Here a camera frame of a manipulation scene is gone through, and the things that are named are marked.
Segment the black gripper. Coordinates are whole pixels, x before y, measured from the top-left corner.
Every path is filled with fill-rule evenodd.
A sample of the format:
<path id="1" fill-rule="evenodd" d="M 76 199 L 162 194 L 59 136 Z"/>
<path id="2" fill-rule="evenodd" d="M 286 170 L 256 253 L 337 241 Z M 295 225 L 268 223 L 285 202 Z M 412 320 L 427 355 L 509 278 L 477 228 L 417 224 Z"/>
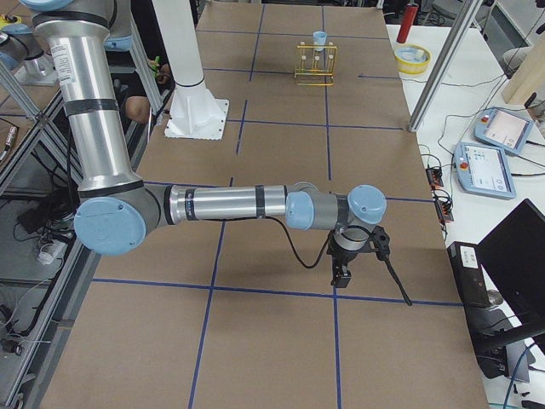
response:
<path id="1" fill-rule="evenodd" d="M 331 256 L 332 269 L 332 280 L 330 284 L 333 287 L 348 286 L 352 278 L 352 274 L 348 269 L 348 264 L 354 260 L 358 254 L 375 252 L 375 249 L 369 241 L 366 241 L 357 250 L 348 250 L 337 243 L 333 232 L 329 232 L 327 244 L 326 254 Z"/>

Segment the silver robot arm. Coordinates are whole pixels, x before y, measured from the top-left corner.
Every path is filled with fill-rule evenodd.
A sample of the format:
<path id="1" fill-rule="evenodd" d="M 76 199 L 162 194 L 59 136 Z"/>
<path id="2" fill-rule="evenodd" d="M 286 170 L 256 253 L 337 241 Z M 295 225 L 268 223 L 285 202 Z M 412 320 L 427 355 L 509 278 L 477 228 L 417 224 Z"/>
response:
<path id="1" fill-rule="evenodd" d="M 314 185 L 189 188 L 146 184 L 131 168 L 106 59 L 106 44 L 131 36 L 126 1 L 30 1 L 33 25 L 50 47 L 83 180 L 74 227 L 101 255 L 137 248 L 154 229 L 180 222 L 269 219 L 284 230 L 327 232 L 321 251 L 332 258 L 332 285 L 344 288 L 360 253 L 389 259 L 381 226 L 384 194 L 370 185 L 346 195 Z"/>

